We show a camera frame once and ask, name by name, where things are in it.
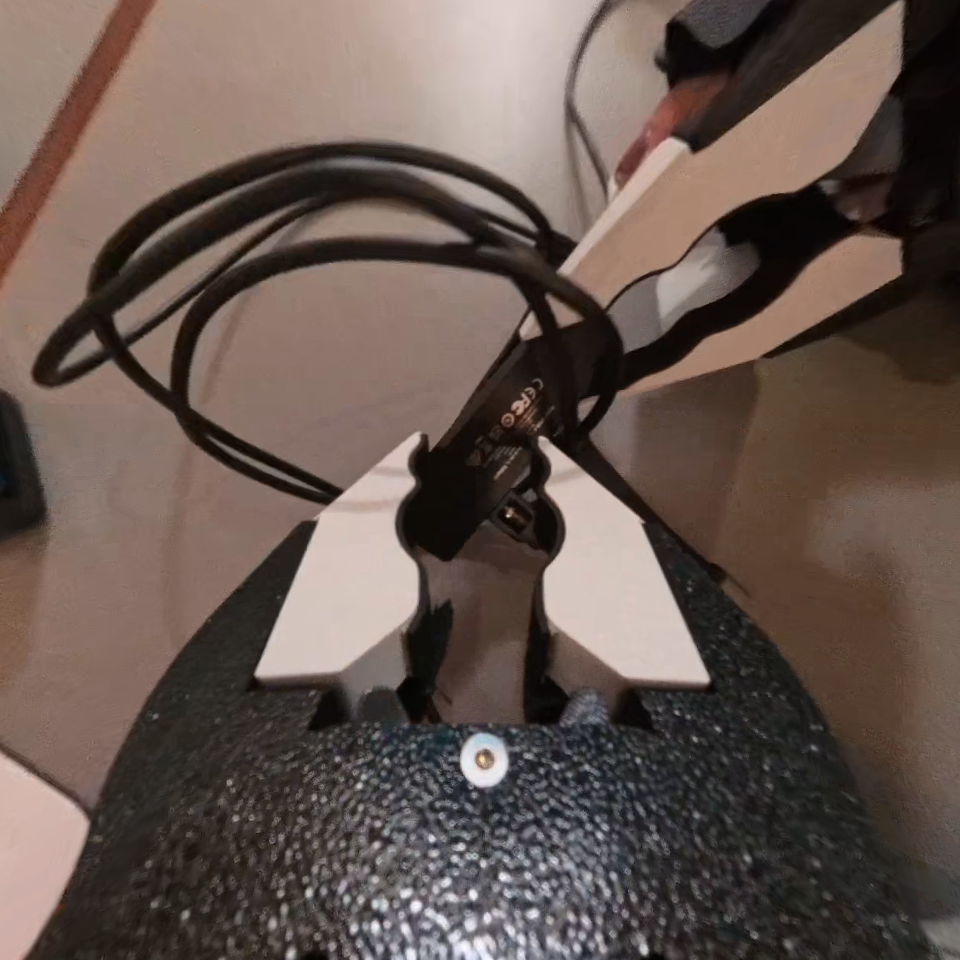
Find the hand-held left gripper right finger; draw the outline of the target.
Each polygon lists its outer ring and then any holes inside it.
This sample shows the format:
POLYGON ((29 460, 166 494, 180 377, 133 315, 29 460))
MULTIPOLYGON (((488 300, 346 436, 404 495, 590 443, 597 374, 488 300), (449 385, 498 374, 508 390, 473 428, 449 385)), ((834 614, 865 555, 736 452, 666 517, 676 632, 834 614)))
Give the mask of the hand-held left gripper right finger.
POLYGON ((712 680, 644 521, 547 438, 538 490, 557 520, 538 589, 546 677, 618 702, 633 690, 705 691, 712 680))

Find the person's right hand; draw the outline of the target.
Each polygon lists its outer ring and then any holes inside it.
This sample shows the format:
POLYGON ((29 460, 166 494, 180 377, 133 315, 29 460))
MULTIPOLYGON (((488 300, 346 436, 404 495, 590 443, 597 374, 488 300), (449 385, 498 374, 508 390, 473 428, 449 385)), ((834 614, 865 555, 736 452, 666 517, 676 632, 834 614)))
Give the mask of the person's right hand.
POLYGON ((736 66, 716 64, 710 68, 681 70, 668 78, 666 93, 630 140, 616 162, 612 184, 621 188, 642 162, 664 141, 696 122, 736 74, 736 66))

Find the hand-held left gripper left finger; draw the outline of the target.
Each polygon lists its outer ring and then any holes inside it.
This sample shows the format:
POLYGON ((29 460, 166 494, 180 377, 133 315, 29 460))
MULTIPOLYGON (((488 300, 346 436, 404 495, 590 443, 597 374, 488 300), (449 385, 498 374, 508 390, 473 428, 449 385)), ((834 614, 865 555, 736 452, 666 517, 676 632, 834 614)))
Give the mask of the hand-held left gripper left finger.
POLYGON ((414 432, 318 514, 255 668, 258 686, 334 690, 345 702, 379 689, 429 700, 437 619, 403 527, 427 452, 426 434, 414 432))

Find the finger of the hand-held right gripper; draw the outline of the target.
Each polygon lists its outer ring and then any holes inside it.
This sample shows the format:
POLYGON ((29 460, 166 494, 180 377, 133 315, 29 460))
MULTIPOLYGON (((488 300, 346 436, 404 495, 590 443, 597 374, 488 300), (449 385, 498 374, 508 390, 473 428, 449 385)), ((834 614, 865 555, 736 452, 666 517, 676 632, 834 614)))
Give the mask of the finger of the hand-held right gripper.
POLYGON ((797 6, 690 130, 650 150, 559 268, 601 306, 639 283, 630 337, 670 330, 690 308, 760 268, 759 241, 718 223, 805 189, 844 162, 902 68, 905 6, 797 6))
POLYGON ((644 394, 752 363, 897 280, 903 243, 875 230, 853 234, 819 254, 785 292, 738 326, 712 334, 690 354, 638 379, 623 394, 644 394))

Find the black usb hub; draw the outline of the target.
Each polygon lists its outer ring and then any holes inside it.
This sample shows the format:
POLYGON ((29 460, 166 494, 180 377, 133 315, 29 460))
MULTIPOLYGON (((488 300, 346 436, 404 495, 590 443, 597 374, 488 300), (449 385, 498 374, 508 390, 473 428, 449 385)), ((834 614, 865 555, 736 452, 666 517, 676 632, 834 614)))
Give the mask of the black usb hub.
POLYGON ((545 437, 611 491, 623 478, 589 440, 565 439, 557 375, 545 337, 510 339, 461 413, 434 444, 414 456, 417 487, 400 528, 408 544, 439 560, 454 559, 485 523, 548 553, 559 522, 539 487, 535 450, 545 437))

